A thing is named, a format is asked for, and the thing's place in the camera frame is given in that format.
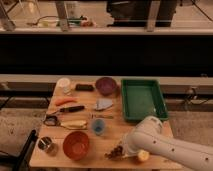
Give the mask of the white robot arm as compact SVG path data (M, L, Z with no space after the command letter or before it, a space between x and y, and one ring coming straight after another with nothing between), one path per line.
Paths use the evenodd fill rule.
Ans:
M166 137L162 129L157 117L146 117L122 137L124 154L131 157L145 150L195 171L213 171L213 147Z

